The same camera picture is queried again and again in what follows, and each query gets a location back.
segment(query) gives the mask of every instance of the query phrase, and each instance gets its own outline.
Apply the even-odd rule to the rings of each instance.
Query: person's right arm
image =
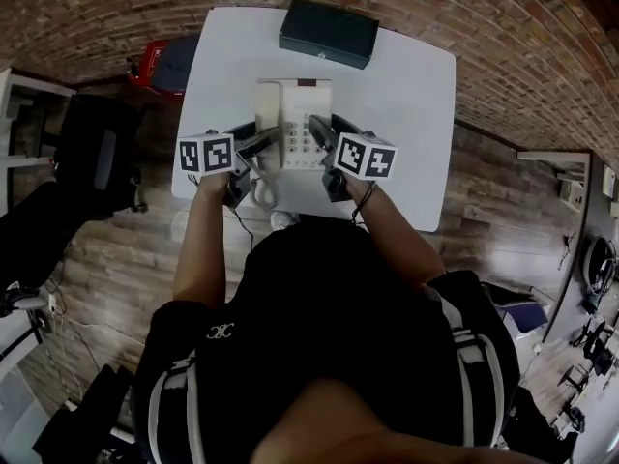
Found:
[[[346,182],[348,192],[359,205],[368,183],[348,175]],[[445,274],[436,251],[411,227],[382,188],[374,186],[361,215],[378,250],[413,290]]]

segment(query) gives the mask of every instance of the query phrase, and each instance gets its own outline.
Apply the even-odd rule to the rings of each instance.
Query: red object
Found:
[[[185,91],[168,91],[156,88],[151,84],[151,79],[155,68],[162,56],[163,50],[169,44],[169,40],[157,40],[146,45],[146,51],[139,63],[138,75],[134,75],[132,70],[129,70],[129,82],[141,88],[150,89],[155,93],[172,99],[182,99],[185,96]]]

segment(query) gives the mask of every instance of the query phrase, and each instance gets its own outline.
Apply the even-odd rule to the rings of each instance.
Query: person's left arm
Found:
[[[173,298],[205,303],[217,309],[225,303],[222,200],[229,173],[202,177],[174,277]]]

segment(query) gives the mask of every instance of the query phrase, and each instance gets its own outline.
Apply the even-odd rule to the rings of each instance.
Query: black box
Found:
[[[364,69],[378,21],[328,5],[292,0],[280,30],[280,48]]]

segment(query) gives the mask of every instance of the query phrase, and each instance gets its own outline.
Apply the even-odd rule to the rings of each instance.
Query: white cube with marker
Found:
[[[179,137],[177,146],[181,170],[199,179],[203,175],[232,172],[235,169],[232,134],[200,134]]]
[[[363,181],[387,180],[394,172],[398,148],[368,133],[339,135],[334,167]]]

